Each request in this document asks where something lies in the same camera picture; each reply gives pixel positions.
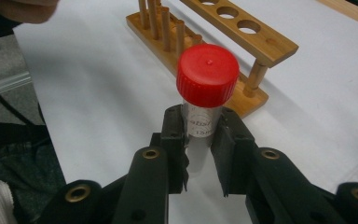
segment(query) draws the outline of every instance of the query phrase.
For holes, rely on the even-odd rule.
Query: wooden rack base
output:
[[[127,24],[176,76],[181,53],[205,43],[202,36],[186,27],[159,0],[138,1],[139,12],[128,16]],[[292,56],[298,46],[228,0],[181,1],[255,56],[249,76],[240,73],[234,93],[225,106],[243,118],[265,104],[269,96],[258,87],[264,75],[268,68]],[[248,34],[242,29],[253,32]]]
[[[162,24],[161,16],[158,14],[157,22]],[[164,43],[162,41],[162,35],[158,39],[154,39],[150,30],[150,26],[144,29],[141,23],[141,15],[139,12],[134,13],[127,17],[127,24],[133,30],[134,33],[152,50],[152,52],[164,63],[164,65],[171,71],[171,73],[176,76],[177,61],[178,55],[176,52],[176,23],[179,20],[170,14],[170,33],[171,33],[171,49],[166,51],[163,49]],[[162,26],[158,26],[158,33],[162,34]],[[196,40],[194,38],[200,38],[199,35],[196,35],[188,27],[185,28],[185,49],[193,46],[194,44],[205,43],[203,40]],[[262,91],[260,88],[257,88],[254,92],[253,97],[248,97],[243,94],[245,87],[245,81],[247,76],[243,73],[240,73],[240,79],[237,82],[234,93],[232,97],[226,102],[225,106],[233,109],[237,112],[242,118],[251,114],[257,110],[260,106],[266,103],[269,96]]]

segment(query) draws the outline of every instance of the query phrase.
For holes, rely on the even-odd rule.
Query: finger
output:
[[[36,5],[36,6],[45,6],[45,7],[53,7],[56,6],[59,0],[12,0],[13,2]]]
[[[28,23],[42,23],[53,15],[57,5],[51,7],[35,6],[0,0],[0,14],[10,20]]]

